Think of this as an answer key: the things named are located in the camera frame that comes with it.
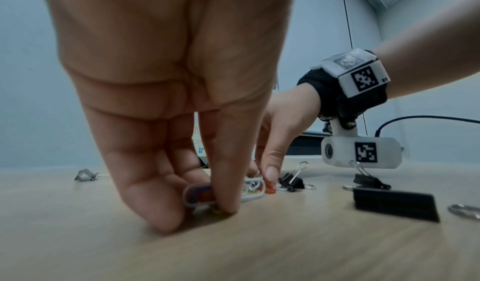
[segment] forearm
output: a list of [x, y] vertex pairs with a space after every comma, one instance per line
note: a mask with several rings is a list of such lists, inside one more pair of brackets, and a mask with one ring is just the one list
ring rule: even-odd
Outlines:
[[373, 50], [396, 98], [480, 72], [480, 0], [457, 0]]

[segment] fingernail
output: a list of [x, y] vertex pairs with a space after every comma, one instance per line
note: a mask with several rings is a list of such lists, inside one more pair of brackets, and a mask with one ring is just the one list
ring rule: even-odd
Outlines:
[[268, 181], [277, 183], [279, 181], [279, 171], [274, 166], [266, 169], [265, 177]]

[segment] key ring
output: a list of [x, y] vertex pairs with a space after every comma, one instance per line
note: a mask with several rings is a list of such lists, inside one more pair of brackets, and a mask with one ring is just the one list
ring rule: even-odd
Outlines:
[[448, 211], [462, 218], [480, 221], [480, 208], [462, 204], [452, 204], [447, 207]]

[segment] wooden table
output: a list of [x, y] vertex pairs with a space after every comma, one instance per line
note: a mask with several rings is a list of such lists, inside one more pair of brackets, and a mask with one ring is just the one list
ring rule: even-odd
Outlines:
[[432, 193], [440, 224], [355, 210], [342, 190], [355, 170], [311, 159], [301, 175], [316, 190], [267, 195], [230, 218], [200, 211], [166, 237], [109, 178], [76, 183], [77, 170], [0, 175], [1, 281], [480, 280], [480, 222], [447, 211], [480, 205], [479, 166], [370, 170], [394, 189]]

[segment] hand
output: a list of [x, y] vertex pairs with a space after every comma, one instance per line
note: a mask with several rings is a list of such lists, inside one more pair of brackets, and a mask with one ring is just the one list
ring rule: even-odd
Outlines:
[[[271, 97], [255, 150], [255, 160], [267, 180], [278, 182], [290, 144], [315, 122], [320, 113], [320, 104], [319, 94], [308, 83]], [[251, 163], [248, 175], [254, 175], [256, 169], [257, 164]]]
[[72, 78], [121, 199], [169, 233], [190, 183], [239, 205], [275, 80], [291, 0], [47, 0]]

